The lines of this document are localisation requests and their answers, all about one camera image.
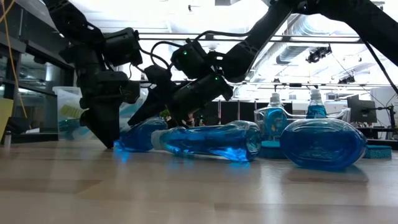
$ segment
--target dish soap bottle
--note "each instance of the dish soap bottle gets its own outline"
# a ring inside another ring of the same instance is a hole
[[[167,123],[161,117],[148,118],[134,126],[126,126],[120,130],[120,138],[114,145],[128,152],[147,152],[151,150],[150,136],[156,130],[167,129]]]
[[[307,119],[327,118],[321,93],[318,89],[311,90],[310,103],[308,104]]]
[[[155,131],[152,144],[156,150],[169,151],[176,156],[205,154],[246,162],[256,158],[261,147],[261,134],[253,122],[233,121],[224,126]]]
[[[366,138],[342,120],[301,119],[285,128],[280,148],[299,166],[340,170],[364,156]]]
[[[279,93],[272,93],[264,115],[264,140],[277,141],[287,126],[287,117]]]

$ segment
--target sponge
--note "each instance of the sponge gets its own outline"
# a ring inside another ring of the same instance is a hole
[[[263,141],[258,155],[265,159],[286,159],[285,154],[280,150],[279,141]]]
[[[364,158],[366,159],[385,159],[391,158],[392,148],[390,146],[367,145]]]

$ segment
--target yellow sign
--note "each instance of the yellow sign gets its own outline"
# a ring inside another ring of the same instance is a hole
[[[0,98],[0,138],[6,129],[8,118],[12,115],[13,100]]]

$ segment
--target yellow cable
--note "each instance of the yellow cable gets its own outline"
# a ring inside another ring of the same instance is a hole
[[[22,110],[24,111],[25,118],[27,118],[24,102],[22,101],[21,94],[19,94],[18,77],[17,77],[17,72],[16,72],[16,69],[15,69],[15,65],[14,65],[14,59],[12,58],[11,41],[10,41],[10,36],[9,36],[9,33],[8,33],[8,23],[7,23],[7,17],[6,17],[7,13],[11,9],[12,5],[14,5],[14,3],[15,3],[15,0],[12,0],[11,3],[10,3],[10,6],[6,10],[6,7],[5,7],[4,1],[3,1],[3,3],[1,5],[2,5],[2,11],[3,11],[4,14],[0,18],[0,23],[2,22],[2,20],[4,20],[4,25],[6,26],[6,37],[7,37],[8,51],[9,51],[9,54],[10,54],[11,67],[12,67],[12,72],[14,74],[14,79],[15,79],[15,87],[17,88],[18,98],[19,98],[19,101],[21,103]]]
[[[2,20],[4,19],[4,18],[6,18],[6,15],[8,14],[8,12],[11,10],[11,7],[14,5],[14,3],[15,3],[15,0],[12,0],[11,1],[11,3],[10,3],[10,6],[8,6],[8,8],[7,8],[7,10],[3,10],[3,15],[0,17],[0,23],[2,22]]]

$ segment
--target bottle label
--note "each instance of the bottle label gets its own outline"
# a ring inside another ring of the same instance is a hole
[[[268,112],[266,120],[267,132],[273,137],[279,137],[287,126],[287,117],[282,109],[273,109]]]

